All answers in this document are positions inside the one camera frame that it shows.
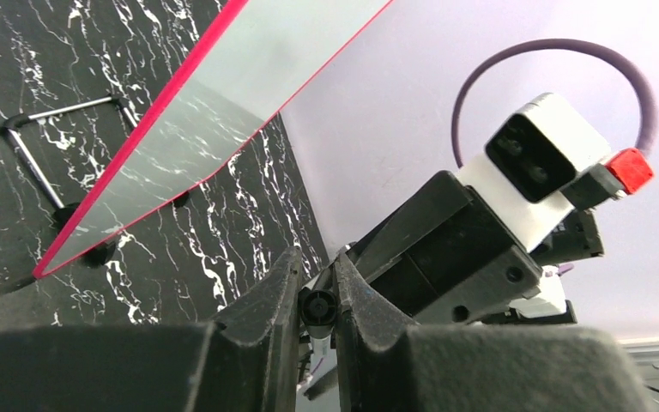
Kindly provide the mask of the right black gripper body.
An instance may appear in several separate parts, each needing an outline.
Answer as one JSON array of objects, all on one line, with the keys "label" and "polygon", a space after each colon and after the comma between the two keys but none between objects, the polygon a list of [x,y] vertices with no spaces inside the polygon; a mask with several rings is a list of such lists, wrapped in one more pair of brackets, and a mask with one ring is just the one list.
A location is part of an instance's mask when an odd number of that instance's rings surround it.
[{"label": "right black gripper body", "polygon": [[537,288],[541,266],[477,191],[449,171],[348,250],[367,283],[421,323],[470,323]]}]

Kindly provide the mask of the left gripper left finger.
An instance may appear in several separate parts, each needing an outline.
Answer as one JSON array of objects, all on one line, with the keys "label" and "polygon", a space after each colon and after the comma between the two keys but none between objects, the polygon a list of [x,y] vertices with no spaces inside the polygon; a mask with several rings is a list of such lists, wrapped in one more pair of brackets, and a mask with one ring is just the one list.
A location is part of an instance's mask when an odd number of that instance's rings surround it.
[{"label": "left gripper left finger", "polygon": [[0,333],[0,411],[291,411],[302,259],[211,319]]}]

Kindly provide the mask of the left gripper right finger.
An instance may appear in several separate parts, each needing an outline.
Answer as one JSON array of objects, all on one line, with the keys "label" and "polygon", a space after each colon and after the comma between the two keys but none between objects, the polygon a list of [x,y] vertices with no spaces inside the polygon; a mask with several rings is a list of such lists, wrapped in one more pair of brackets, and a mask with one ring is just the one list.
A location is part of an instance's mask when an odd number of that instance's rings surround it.
[{"label": "left gripper right finger", "polygon": [[334,262],[344,411],[651,411],[608,334],[577,326],[417,324]]}]

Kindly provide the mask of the white whiteboard marker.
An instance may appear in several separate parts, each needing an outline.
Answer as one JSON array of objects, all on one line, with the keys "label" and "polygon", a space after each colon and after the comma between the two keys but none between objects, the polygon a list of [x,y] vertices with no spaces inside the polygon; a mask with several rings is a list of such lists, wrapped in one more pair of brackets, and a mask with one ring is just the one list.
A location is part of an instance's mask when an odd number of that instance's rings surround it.
[{"label": "white whiteboard marker", "polygon": [[300,356],[300,378],[297,391],[306,390],[328,358],[338,313],[336,295],[328,289],[302,288],[298,297],[299,315],[305,332],[299,340],[309,345],[307,354]]}]

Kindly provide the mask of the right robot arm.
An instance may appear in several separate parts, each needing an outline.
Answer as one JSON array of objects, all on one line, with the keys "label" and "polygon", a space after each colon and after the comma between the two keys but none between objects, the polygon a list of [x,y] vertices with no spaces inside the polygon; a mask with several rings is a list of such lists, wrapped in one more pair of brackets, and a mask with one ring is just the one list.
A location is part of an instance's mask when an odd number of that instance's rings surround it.
[{"label": "right robot arm", "polygon": [[648,183],[645,156],[627,148],[529,203],[485,155],[441,171],[348,255],[372,288],[425,324],[569,324],[561,276],[598,258],[594,207]]}]

